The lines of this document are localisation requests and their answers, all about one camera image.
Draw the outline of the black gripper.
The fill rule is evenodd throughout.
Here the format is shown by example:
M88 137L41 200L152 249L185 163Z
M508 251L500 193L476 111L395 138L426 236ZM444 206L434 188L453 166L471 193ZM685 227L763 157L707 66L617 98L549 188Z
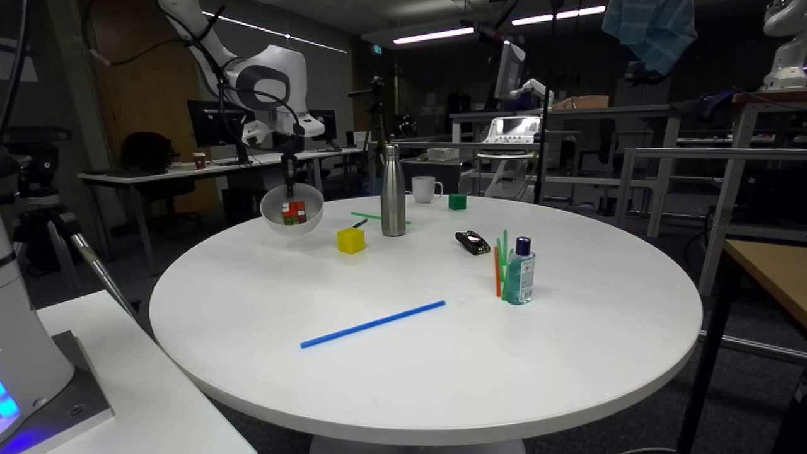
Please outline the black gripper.
M293 200L293 166L298 154L302 151L305 138L302 137L283 137L279 138L279 163L286 166L283 172L283 197Z

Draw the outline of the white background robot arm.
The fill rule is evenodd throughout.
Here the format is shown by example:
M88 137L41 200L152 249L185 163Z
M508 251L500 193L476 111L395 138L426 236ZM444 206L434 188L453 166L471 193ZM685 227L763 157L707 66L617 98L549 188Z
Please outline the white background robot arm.
M763 11L763 36L779 37L763 91L807 87L807 0L770 0Z

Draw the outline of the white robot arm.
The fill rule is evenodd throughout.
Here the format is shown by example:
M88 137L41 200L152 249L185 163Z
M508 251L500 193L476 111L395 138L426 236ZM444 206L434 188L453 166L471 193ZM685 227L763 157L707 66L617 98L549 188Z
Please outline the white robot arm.
M312 138L325 125L307 109L307 62L299 50L265 45L255 55L233 53L214 31L214 17L199 0L156 0L185 47L195 55L206 87L225 105L248 111L241 145L258 145L272 133Z

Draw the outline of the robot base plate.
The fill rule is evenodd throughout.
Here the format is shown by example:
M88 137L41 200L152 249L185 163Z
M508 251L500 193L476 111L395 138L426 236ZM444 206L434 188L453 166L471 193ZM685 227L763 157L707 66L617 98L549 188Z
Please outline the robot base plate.
M0 454L42 454L114 417L80 341L64 331L54 342L70 365L69 381L54 395L38 395L30 412L22 412L22 398L3 381Z

